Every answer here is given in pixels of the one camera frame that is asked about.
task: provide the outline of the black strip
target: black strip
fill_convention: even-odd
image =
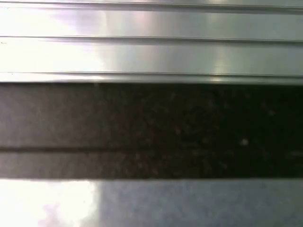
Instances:
[[[39,179],[296,178],[303,157],[206,151],[1,153],[0,177]]]
[[[2,84],[0,176],[302,177],[303,89]]]

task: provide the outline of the metal strip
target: metal strip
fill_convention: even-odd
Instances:
[[[0,8],[1,36],[291,42],[303,41],[302,24],[303,15]]]
[[[12,41],[0,53],[3,73],[303,74],[303,49],[288,45]]]

